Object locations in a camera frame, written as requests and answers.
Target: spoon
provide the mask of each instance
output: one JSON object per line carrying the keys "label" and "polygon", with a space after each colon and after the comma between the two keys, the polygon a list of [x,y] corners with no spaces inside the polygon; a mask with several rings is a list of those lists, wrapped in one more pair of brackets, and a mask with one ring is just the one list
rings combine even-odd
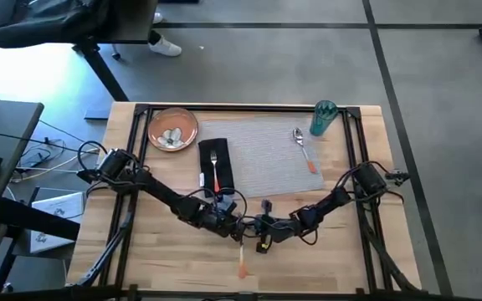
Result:
{"label": "spoon", "polygon": [[304,137],[302,135],[302,131],[299,128],[293,129],[293,140],[295,140],[295,142],[297,142],[297,144],[300,145],[300,148],[302,149],[302,153],[305,154],[306,162],[308,163],[308,168],[310,169],[311,173],[317,173],[314,162],[310,160],[310,158],[308,157],[308,154],[306,153]]}

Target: person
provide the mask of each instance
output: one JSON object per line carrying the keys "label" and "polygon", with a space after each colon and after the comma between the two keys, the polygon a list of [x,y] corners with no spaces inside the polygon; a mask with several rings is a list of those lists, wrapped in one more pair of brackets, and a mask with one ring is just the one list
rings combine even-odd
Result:
{"label": "person", "polygon": [[[154,24],[163,21],[163,16],[160,13],[154,15]],[[148,35],[148,47],[152,52],[157,54],[163,54],[170,57],[175,57],[182,54],[182,48],[169,42],[165,37],[157,33],[155,30],[151,30]]]}

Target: table leg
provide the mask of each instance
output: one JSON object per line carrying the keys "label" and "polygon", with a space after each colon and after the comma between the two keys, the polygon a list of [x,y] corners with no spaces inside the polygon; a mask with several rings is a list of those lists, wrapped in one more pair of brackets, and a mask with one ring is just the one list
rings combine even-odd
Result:
{"label": "table leg", "polygon": [[[115,76],[109,70],[109,67],[100,55],[100,46],[97,43],[86,39],[76,44],[76,48],[81,51],[89,66],[94,70],[98,79],[109,91],[115,101],[130,101],[126,93],[121,88]],[[110,109],[103,110],[87,110],[85,113],[86,120],[107,120],[109,118]]]}
{"label": "table leg", "polygon": [[3,197],[0,200],[0,223],[76,240],[79,223],[31,208]]}

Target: wooden table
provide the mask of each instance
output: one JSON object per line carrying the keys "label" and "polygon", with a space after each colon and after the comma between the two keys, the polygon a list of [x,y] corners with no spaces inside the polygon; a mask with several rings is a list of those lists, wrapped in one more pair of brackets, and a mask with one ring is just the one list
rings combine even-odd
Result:
{"label": "wooden table", "polygon": [[[113,104],[103,140],[106,148],[126,148],[135,105]],[[381,108],[360,108],[370,159],[392,168]],[[307,113],[195,111],[194,114],[198,120],[246,120],[283,114],[311,118]],[[138,133],[137,137],[136,150],[141,143],[141,134]],[[339,176],[349,169],[340,121],[332,123],[324,136],[314,141],[326,188],[270,196],[274,205],[273,215],[287,217],[294,209],[318,202],[328,195]],[[148,147],[145,164],[151,168],[154,177],[180,194],[198,188],[200,168],[195,144],[177,153]],[[261,197],[248,201],[249,213],[260,213]],[[114,203],[115,193],[112,191],[96,191],[90,196],[69,270],[69,283],[78,280],[104,250]],[[401,201],[386,194],[379,209],[388,252],[411,283],[421,287]],[[238,243],[178,221],[165,205],[142,192],[131,236],[124,286],[136,283],[140,290],[260,293],[354,293],[355,288],[367,288],[353,203],[326,216],[320,225],[319,242],[313,247],[305,245],[300,239],[291,238],[275,244],[268,254],[263,255],[255,252],[256,242],[256,238],[246,239],[245,259],[249,276],[239,279]],[[113,257],[109,283],[114,282],[117,258],[118,253]],[[375,255],[373,258],[377,283],[382,287],[378,257]]]}

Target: fork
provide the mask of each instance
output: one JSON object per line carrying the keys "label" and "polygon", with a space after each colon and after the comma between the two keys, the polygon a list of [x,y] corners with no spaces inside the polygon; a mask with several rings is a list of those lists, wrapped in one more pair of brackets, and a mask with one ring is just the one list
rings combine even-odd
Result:
{"label": "fork", "polygon": [[217,153],[215,150],[211,151],[211,162],[213,163],[213,182],[214,182],[214,188],[213,190],[215,193],[218,193],[218,179],[217,179]]}

